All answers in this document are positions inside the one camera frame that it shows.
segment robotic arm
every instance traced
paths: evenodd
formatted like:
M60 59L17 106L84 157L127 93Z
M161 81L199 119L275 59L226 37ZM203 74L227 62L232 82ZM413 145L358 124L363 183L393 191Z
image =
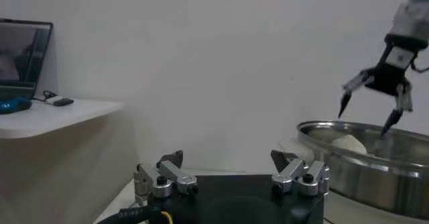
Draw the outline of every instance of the robotic arm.
M362 86L395 97L396 108L388 117L381 136L395 125L404 111L413 111L412 85L405 77L409 66L423 73L429 68L419 69L415 59L419 51L428 47L429 40L429 0L409 0L401 4L393 19L393 27L385 37L386 49L378 64L362 70L355 78L343 86L339 117L349 103L352 92Z

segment yellow wire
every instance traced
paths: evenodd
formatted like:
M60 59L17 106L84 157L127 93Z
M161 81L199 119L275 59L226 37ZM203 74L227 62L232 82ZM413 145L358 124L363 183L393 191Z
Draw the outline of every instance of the yellow wire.
M161 211L161 214L168 219L168 224L173 224L173 218L169 212Z

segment screw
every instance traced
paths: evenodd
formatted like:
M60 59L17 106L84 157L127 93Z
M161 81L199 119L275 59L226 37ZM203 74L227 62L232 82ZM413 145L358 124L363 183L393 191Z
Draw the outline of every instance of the screw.
M157 185L166 185L167 184L167 178L164 176L159 176L156 178L156 184Z
M304 183L310 184L311 182L313 182L314 177L311 174L306 174L302 177L302 181L304 181Z

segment silver bracket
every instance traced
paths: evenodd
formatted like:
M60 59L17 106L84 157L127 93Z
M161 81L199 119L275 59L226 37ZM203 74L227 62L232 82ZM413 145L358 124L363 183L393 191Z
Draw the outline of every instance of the silver bracket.
M273 186L280 190L281 194L290 192L295 178L304 172L304 165L303 160L293 159L279 174L271 177Z
M319 192L325 194L329 190L329 168L322 161L314 161L307 173L298 179L300 194L316 196Z
M136 178L143 185L136 186ZM154 197L165 198L172 194L172 181L161 176L154 168L139 164L137 172L134 174L135 195L152 193Z
M171 161L166 160L161 162L160 174L175 182L179 193L188 195L196 195L198 193L196 177L184 173L180 168L171 163Z
M357 89L361 88L363 85L367 85L373 81L373 76L369 76L366 72L360 73L359 75L351 79L349 82L347 82L345 85L343 85L343 89L346 93L352 93Z
M405 93L404 93L404 109L409 112L413 111L413 100L411 98L411 90L412 90L411 85L408 85L405 88Z

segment white shelf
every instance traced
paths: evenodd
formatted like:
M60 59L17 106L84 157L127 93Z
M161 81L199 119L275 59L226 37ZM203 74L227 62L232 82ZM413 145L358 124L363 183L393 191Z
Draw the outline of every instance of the white shelf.
M34 101L29 110L0 115L0 139L33 137L100 117L123 108L123 103L74 99L65 107Z

